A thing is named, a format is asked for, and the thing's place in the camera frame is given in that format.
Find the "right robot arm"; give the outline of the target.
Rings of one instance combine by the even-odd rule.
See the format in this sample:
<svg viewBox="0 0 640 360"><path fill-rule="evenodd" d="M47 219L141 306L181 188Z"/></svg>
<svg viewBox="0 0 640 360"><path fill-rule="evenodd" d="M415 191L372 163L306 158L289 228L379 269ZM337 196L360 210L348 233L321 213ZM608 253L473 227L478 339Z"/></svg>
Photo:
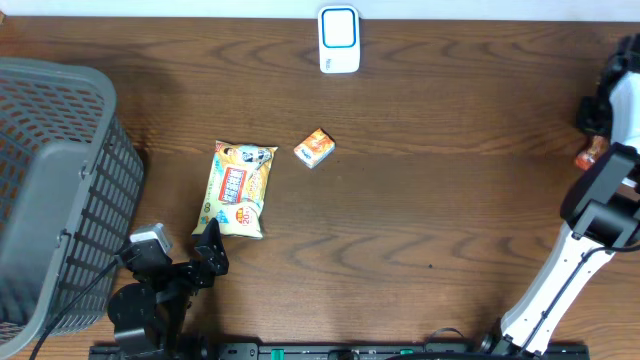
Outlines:
<svg viewBox="0 0 640 360"><path fill-rule="evenodd" d="M576 126L591 144L585 169L560 209L556 243L523 297L485 336L485 359L586 359L584 345L552 334L588 281L619 253L639 249L639 37L624 37L596 92L581 100Z"/></svg>

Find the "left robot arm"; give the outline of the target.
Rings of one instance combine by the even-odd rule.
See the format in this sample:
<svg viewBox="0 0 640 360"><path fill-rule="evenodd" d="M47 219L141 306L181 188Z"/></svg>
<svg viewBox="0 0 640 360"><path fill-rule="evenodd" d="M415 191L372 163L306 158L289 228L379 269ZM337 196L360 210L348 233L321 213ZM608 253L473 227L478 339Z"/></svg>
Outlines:
<svg viewBox="0 0 640 360"><path fill-rule="evenodd" d="M164 225L135 230L117 262L129 270L134 283L116 291L107 305L114 338L124 359L206 359L207 341L182 333L191 298L211 288L228 273L229 261L219 224L210 221L196 236L198 256L175 263Z"/></svg>

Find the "red chocolate bar wrapper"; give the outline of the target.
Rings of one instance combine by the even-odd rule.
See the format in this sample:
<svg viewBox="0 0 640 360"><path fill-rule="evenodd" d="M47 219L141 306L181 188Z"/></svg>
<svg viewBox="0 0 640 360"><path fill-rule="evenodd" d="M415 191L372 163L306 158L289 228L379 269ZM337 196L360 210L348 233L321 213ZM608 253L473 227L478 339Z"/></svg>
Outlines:
<svg viewBox="0 0 640 360"><path fill-rule="evenodd" d="M581 150L575 158L575 165L581 170L588 170L602 155L606 153L609 148L609 144L609 139L604 136L589 136L586 147Z"/></svg>

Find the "small orange box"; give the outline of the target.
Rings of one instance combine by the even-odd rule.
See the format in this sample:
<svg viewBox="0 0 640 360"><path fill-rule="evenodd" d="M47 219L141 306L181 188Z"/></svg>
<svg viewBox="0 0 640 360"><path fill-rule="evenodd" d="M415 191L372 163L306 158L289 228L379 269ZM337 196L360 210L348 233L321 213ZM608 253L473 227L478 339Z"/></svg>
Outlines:
<svg viewBox="0 0 640 360"><path fill-rule="evenodd" d="M313 169L329 156L335 147L335 141L322 128L318 128L294 148L294 154L309 169Z"/></svg>

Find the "yellow snack bag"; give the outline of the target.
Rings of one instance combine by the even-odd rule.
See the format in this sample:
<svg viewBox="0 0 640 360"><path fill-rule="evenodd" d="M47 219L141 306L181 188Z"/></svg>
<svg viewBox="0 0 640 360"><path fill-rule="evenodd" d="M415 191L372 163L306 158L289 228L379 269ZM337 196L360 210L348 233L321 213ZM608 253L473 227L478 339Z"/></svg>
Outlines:
<svg viewBox="0 0 640 360"><path fill-rule="evenodd" d="M277 147L217 140L208 183L192 236L216 220L225 236L262 239L260 216Z"/></svg>

